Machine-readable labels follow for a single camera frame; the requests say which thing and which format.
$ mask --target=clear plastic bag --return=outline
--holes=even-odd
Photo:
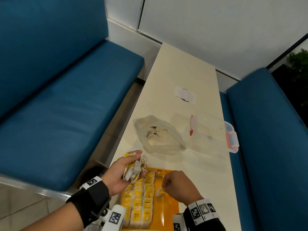
[[[184,151],[181,134],[168,122],[153,115],[133,120],[138,138],[148,152]]]

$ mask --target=blue cushioned bench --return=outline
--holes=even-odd
[[[104,0],[0,0],[0,19],[0,174],[65,191],[144,59],[104,40]]]
[[[242,230],[307,230],[308,129],[265,68],[220,95]]]

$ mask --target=white table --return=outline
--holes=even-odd
[[[176,86],[196,93],[197,104],[175,97]],[[128,151],[143,150],[133,119],[154,115],[170,122],[174,113],[190,116],[194,110],[223,120],[215,67],[163,43],[112,162]],[[184,171],[201,195],[211,200],[226,230],[241,230],[228,151],[223,159],[191,149],[178,155],[144,154],[150,167]],[[111,205],[118,200],[114,197]],[[180,203],[180,212],[185,208]]]

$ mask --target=black wrist strap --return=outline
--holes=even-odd
[[[82,219],[83,226],[86,228],[90,223],[98,219],[106,206],[109,205],[109,201],[109,190],[107,186],[100,181],[87,190],[81,188],[66,202],[72,202],[75,205]]]

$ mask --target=torn paper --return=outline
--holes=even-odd
[[[186,102],[190,102],[192,104],[196,104],[197,96],[195,93],[188,91],[185,88],[181,88],[177,86],[174,90],[174,95]]]

